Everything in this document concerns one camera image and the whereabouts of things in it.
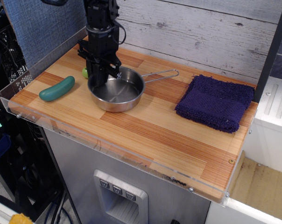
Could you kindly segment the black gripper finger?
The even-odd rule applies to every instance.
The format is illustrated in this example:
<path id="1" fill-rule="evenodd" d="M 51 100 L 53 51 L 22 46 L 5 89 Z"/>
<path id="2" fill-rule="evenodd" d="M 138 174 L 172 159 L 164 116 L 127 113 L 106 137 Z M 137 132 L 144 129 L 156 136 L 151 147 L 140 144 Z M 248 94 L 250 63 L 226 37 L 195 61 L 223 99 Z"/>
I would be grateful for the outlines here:
<path id="1" fill-rule="evenodd" d="M 92 77 L 93 76 L 93 62 L 88 57 L 86 58 L 86 70 L 87 70 L 88 77 Z"/>
<path id="2" fill-rule="evenodd" d="M 93 87 L 100 87 L 107 82 L 108 73 L 106 67 L 101 64 L 94 64 L 92 66 L 92 85 Z"/>

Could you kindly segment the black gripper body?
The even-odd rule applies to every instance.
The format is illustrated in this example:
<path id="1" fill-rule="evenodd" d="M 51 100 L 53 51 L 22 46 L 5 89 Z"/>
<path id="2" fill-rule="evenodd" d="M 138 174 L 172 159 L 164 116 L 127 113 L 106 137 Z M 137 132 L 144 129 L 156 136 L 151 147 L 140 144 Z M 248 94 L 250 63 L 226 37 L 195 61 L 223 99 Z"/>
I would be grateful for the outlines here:
<path id="1" fill-rule="evenodd" d="M 106 67 L 108 76 L 117 78 L 120 75 L 121 62 L 116 56 L 119 49 L 119 30 L 89 30 L 88 40 L 79 39 L 78 55 L 94 64 Z"/>

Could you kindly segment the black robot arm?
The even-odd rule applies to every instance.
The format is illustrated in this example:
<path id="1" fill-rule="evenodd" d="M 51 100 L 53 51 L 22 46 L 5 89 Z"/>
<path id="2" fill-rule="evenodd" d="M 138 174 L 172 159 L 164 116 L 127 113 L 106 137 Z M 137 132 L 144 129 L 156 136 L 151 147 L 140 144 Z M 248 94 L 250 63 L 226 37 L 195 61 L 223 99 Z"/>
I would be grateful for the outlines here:
<path id="1" fill-rule="evenodd" d="M 78 55 L 86 60 L 88 78 L 93 87 L 100 87 L 108 77 L 121 77 L 121 61 L 116 53 L 119 41 L 119 6 L 115 0 L 85 0 L 88 40 L 78 40 Z"/>

